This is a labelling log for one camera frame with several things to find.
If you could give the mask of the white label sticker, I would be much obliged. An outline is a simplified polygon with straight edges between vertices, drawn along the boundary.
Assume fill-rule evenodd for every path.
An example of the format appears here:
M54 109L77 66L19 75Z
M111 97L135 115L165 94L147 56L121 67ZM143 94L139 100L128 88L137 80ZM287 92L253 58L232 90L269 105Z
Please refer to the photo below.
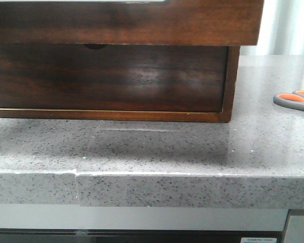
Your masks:
M240 243L277 243L277 238L271 237L243 237Z

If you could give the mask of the black appliance under counter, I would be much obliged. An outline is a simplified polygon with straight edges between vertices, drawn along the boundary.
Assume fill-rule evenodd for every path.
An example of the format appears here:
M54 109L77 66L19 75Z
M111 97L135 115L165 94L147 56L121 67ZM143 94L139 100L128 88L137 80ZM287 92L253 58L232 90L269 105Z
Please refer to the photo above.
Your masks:
M243 237L283 241L281 231L85 230L0 228L0 242L240 242Z

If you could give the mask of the grey orange handled scissors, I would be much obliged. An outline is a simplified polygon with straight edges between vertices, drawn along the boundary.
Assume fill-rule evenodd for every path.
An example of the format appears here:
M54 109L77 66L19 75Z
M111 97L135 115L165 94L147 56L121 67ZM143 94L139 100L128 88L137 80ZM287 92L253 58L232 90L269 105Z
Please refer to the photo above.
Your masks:
M304 90L276 94L273 97L273 102L285 108L304 111Z

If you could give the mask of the white tray in drawer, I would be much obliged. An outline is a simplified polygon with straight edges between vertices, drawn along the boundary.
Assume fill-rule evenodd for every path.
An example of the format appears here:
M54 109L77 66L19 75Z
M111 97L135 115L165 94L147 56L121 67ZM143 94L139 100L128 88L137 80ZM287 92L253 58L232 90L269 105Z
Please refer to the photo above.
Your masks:
M12 2L98 2L98 3L125 3L125 4L134 4L134 3L162 3L166 0L0 0L3 3L12 3Z

